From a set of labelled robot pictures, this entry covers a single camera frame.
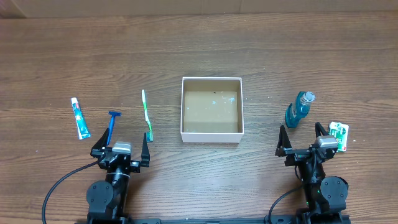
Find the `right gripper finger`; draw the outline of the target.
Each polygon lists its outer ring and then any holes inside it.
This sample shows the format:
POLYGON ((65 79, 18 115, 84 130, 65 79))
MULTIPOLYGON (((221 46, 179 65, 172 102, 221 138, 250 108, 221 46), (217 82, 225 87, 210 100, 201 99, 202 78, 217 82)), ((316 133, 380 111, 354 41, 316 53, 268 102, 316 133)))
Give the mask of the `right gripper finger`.
POLYGON ((321 125, 320 122, 316 122, 315 123, 315 134, 316 134, 316 137, 327 136, 328 132, 325 130, 325 128, 321 125))
POLYGON ((285 130, 285 126, 281 125, 279 129, 279 140, 275 150, 276 156, 286 156, 287 151, 291 151, 292 146, 287 135, 287 131, 285 130))

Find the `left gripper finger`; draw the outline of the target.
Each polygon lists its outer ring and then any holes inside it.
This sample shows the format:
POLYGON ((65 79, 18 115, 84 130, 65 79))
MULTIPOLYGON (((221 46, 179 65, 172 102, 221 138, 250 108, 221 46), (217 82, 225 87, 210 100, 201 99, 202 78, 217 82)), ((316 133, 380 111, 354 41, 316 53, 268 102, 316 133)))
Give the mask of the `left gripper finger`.
POLYGON ((147 133, 144 133, 143 141, 142 141, 142 151, 141 151, 141 161, 149 162, 150 161, 150 153, 147 145, 147 133))
POLYGON ((92 151, 100 150, 103 147, 106 147, 108 145, 108 137, 109 137, 109 128, 106 129, 106 131, 103 133, 100 139, 94 144, 91 150, 92 151))

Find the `green white soap packet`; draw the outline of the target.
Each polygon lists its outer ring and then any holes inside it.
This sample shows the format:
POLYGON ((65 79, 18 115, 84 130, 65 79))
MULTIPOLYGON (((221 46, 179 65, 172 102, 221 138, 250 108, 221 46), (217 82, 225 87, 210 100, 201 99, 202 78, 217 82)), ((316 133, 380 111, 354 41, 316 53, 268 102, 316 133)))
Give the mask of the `green white soap packet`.
POLYGON ((347 124, 332 121, 328 127, 328 134, 336 138, 338 152, 346 152, 349 126, 347 124))

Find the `white teal toothpaste tube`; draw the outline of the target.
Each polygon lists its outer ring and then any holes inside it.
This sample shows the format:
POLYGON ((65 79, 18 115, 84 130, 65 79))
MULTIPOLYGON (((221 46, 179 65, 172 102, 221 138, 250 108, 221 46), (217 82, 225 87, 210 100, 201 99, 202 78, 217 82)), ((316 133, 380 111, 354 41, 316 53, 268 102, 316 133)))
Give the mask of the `white teal toothpaste tube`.
POLYGON ((80 104, 76 97, 71 98, 72 108, 75 116, 76 126, 78 130, 79 140, 89 138, 91 136, 88 127, 86 125, 83 113, 80 108, 80 104))

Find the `green white toothbrush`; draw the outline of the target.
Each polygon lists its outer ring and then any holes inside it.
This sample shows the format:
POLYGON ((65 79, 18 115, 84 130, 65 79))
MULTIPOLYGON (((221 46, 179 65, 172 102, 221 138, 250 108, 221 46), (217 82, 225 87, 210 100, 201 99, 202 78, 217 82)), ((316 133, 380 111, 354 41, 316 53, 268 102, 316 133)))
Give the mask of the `green white toothbrush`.
POLYGON ((145 117, 145 121, 149 127, 149 131, 146 132, 146 139, 148 142, 152 142, 154 140, 154 135, 153 135, 153 130, 152 130, 152 125, 149 119, 149 115, 147 112, 147 102, 146 102, 146 91, 142 90, 141 91, 141 96, 142 96, 142 104, 144 107, 144 117, 145 117))

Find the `teal mouthwash bottle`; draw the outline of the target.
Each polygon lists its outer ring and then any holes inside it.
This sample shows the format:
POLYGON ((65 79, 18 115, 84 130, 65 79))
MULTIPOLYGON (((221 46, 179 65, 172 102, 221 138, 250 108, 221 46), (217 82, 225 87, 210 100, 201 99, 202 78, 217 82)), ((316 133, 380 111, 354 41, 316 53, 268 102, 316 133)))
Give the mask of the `teal mouthwash bottle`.
POLYGON ((296 128, 301 119, 305 118, 311 104, 315 101, 315 94, 311 91, 301 91, 295 101, 289 105, 285 112, 285 123, 288 128, 296 128))

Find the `blue disposable razor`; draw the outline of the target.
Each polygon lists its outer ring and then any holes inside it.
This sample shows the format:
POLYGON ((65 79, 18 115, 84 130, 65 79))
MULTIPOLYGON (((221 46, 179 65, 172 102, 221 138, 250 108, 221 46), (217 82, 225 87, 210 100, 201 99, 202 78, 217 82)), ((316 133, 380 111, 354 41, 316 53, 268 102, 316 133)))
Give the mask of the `blue disposable razor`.
POLYGON ((107 139, 107 142, 106 142, 106 145, 107 145, 107 146, 108 146, 108 145, 110 144, 110 142, 111 142, 111 136, 112 136, 113 129, 114 129, 115 119, 116 119, 116 117, 121 116, 121 112, 118 112, 118 111, 109 111, 109 115, 111 116, 111 119, 110 119, 110 121, 109 121, 109 127, 108 127, 108 129, 109 129, 109 135, 108 135, 108 139, 107 139))

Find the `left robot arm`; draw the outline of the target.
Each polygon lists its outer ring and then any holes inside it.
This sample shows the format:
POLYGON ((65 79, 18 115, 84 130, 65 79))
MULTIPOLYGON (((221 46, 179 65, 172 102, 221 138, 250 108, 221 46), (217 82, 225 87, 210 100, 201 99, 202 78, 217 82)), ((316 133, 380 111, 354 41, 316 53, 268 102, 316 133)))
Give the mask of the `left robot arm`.
POLYGON ((91 184, 86 192, 89 205, 87 222, 133 223, 124 209, 131 174, 140 173, 142 167, 149 167, 147 134, 143 137, 139 161, 131 159, 132 145, 129 142, 118 141, 114 146, 108 146, 109 134, 110 130, 107 129, 91 148, 90 155, 97 158, 97 164, 106 171, 106 177, 91 184))

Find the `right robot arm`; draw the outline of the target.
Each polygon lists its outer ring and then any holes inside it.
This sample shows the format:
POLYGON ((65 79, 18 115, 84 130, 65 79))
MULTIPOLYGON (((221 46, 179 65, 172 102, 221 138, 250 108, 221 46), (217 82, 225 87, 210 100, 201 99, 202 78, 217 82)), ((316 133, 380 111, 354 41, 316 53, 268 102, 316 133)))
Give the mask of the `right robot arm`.
POLYGON ((285 166, 295 167, 295 175, 301 184, 281 195, 271 206, 267 223, 350 223, 349 216, 342 215, 346 209, 349 185, 338 176, 327 177, 322 164, 334 158, 338 141, 329 135, 320 123, 315 124, 316 140, 306 149, 294 150, 285 126, 280 127, 279 141, 275 150, 277 157, 285 158, 285 166), (286 196, 303 190, 307 206, 296 210, 294 215, 273 215, 275 206, 286 196))

